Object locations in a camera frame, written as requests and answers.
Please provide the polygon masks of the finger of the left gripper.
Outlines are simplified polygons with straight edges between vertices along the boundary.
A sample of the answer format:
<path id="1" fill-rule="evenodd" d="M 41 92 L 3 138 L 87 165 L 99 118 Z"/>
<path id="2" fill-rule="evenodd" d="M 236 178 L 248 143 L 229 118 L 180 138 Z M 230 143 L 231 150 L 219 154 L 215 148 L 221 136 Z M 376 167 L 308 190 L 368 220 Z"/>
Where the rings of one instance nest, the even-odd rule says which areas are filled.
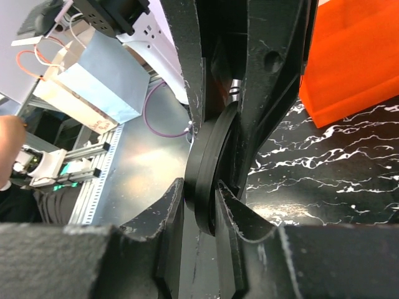
<path id="1" fill-rule="evenodd" d="M 251 163 L 299 93 L 317 1 L 248 1 L 246 73 L 236 123 L 232 189 L 244 189 Z"/>
<path id="2" fill-rule="evenodd" d="M 198 14 L 194 1 L 161 2 L 178 53 L 188 96 L 193 134 L 203 122 L 202 51 Z"/>

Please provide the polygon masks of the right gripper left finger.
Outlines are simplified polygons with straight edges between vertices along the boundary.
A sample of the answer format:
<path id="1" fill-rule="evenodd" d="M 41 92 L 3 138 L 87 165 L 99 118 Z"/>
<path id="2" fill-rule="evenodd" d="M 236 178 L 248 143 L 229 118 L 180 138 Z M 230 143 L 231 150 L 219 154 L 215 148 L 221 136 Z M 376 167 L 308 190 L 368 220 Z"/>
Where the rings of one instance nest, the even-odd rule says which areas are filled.
<path id="1" fill-rule="evenodd" d="M 113 225 L 1 225 L 2 298 L 177 298 L 184 180 Z"/>

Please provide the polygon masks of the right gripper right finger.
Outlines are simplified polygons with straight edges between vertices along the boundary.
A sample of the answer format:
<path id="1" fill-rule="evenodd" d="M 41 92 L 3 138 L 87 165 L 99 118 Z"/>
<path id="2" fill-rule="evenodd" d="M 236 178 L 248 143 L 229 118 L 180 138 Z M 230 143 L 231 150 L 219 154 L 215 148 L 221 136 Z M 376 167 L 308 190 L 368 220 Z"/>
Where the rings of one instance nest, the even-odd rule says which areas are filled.
<path id="1" fill-rule="evenodd" d="M 221 298 L 397 298 L 397 225 L 275 226 L 215 190 Z"/>

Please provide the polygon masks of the orange paper bag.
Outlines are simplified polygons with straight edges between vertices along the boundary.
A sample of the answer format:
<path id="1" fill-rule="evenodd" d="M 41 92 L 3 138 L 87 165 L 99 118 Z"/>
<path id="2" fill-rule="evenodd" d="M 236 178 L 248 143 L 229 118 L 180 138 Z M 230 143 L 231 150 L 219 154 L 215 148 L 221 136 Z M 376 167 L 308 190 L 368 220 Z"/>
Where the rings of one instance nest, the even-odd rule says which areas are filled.
<path id="1" fill-rule="evenodd" d="M 299 96 L 321 128 L 398 95 L 398 1 L 320 1 Z"/>

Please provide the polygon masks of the black cup lid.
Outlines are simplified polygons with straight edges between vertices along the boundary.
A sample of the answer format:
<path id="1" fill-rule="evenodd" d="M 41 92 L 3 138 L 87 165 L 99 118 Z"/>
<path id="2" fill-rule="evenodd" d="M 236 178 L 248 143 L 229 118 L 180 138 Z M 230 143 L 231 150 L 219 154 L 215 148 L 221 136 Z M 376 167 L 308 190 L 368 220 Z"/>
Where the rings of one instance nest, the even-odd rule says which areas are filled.
<path id="1" fill-rule="evenodd" d="M 199 229 L 214 236 L 214 180 L 222 151 L 234 127 L 238 102 L 203 123 L 191 147 L 185 170 L 184 198 Z"/>

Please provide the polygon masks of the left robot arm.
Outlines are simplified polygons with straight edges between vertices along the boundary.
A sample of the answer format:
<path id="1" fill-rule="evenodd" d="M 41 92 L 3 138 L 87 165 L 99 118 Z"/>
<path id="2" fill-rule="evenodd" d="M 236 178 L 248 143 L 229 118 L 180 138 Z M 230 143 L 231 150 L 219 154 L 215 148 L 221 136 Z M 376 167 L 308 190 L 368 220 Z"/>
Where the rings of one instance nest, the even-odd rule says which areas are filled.
<path id="1" fill-rule="evenodd" d="M 190 108 L 186 193 L 222 181 L 236 195 L 258 149 L 295 102 L 317 1 L 76 1 L 100 33 L 140 54 Z"/>

